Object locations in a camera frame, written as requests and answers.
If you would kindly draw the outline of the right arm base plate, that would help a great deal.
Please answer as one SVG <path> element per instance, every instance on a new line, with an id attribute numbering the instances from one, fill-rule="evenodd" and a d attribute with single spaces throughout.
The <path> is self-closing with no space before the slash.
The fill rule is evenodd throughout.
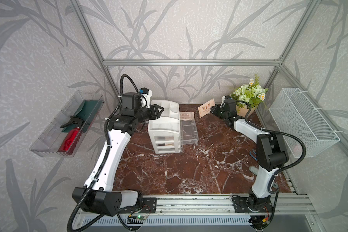
<path id="1" fill-rule="evenodd" d="M 236 213 L 272 213 L 273 211 L 270 196 L 257 198 L 253 194 L 248 197 L 233 195 L 231 201 Z"/>

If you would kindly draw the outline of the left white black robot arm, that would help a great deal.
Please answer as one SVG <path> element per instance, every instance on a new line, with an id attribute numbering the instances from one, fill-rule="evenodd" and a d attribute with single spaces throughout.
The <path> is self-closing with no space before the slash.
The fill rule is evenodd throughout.
<path id="1" fill-rule="evenodd" d="M 73 191 L 76 206 L 68 220 L 67 231 L 75 231 L 73 221 L 79 210 L 97 214 L 92 221 L 78 228 L 79 232 L 104 216 L 117 216 L 128 231 L 135 230 L 122 220 L 119 213 L 125 209 L 132 212 L 143 209 L 142 194 L 136 190 L 114 191 L 113 183 L 122 154 L 137 126 L 159 119 L 164 112 L 162 106 L 150 104 L 151 96 L 149 89 L 138 89 L 130 76 L 121 76 L 119 102 L 113 113 L 105 119 L 105 144 L 99 159 L 83 187 Z"/>

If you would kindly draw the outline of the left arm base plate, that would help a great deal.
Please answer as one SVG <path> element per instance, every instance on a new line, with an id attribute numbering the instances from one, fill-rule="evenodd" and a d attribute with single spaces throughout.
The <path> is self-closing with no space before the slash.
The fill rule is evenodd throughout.
<path id="1" fill-rule="evenodd" d="M 143 197 L 138 200 L 138 204 L 135 206 L 127 206 L 119 210 L 120 214 L 132 214 L 134 212 L 139 213 L 155 213 L 157 209 L 158 199 L 155 197 Z"/>

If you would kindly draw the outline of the white plastic drawer organizer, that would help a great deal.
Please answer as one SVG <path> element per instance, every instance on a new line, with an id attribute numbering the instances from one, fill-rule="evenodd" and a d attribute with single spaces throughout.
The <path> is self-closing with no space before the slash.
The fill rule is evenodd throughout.
<path id="1" fill-rule="evenodd" d="M 156 154 L 181 152 L 181 123 L 179 104 L 174 101 L 153 100 L 151 104 L 163 107 L 159 119 L 150 120 L 148 134 Z"/>

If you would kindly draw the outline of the clear plastic drawer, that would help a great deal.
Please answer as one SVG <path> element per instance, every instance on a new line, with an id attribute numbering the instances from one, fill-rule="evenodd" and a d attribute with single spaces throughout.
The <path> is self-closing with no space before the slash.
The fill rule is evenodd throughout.
<path id="1" fill-rule="evenodd" d="M 198 131 L 194 120 L 190 121 L 182 121 L 180 120 L 181 126 L 181 137 L 180 142 L 181 145 L 198 145 L 199 136 Z"/>

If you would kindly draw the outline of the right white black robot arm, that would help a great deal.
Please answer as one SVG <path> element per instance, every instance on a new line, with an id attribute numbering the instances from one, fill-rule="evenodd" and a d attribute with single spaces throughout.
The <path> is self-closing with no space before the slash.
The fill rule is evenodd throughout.
<path id="1" fill-rule="evenodd" d="M 211 107 L 211 113 L 256 143 L 256 159 L 259 167 L 248 197 L 234 195 L 231 200 L 237 213 L 272 213 L 275 204 L 271 202 L 271 195 L 278 196 L 279 193 L 279 187 L 275 183 L 276 177 L 283 171 L 298 165 L 305 158 L 306 146 L 294 135 L 260 128 L 250 122 L 247 115 L 238 115 L 237 103 L 239 103 L 238 100 L 228 95 L 223 96 L 221 104 Z M 298 142 L 302 149 L 298 160 L 288 166 L 285 165 L 289 161 L 285 137 Z"/>

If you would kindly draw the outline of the pink postcard red characters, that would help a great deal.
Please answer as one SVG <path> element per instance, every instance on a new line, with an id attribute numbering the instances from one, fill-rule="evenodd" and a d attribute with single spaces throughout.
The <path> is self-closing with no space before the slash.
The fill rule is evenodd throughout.
<path id="1" fill-rule="evenodd" d="M 182 121 L 194 120 L 194 112 L 180 112 L 180 120 Z"/>

